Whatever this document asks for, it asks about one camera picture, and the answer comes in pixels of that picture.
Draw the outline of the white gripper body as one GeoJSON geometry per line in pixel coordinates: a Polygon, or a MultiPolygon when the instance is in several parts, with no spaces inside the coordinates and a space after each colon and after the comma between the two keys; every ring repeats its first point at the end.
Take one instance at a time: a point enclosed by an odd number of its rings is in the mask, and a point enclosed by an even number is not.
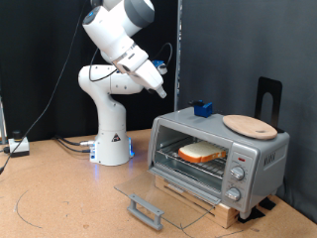
{"type": "Polygon", "coordinates": [[[135,82],[145,88],[162,92],[163,79],[155,66],[147,59],[136,70],[131,71],[130,75],[134,78],[135,82]]]}

